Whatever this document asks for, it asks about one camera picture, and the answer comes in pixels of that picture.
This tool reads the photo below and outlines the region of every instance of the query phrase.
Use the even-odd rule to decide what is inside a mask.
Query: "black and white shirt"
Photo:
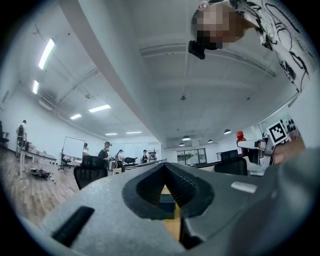
[[[229,0],[229,3],[238,14],[258,27],[261,44],[276,52],[285,74],[301,92],[310,82],[319,60],[297,18],[276,0]]]

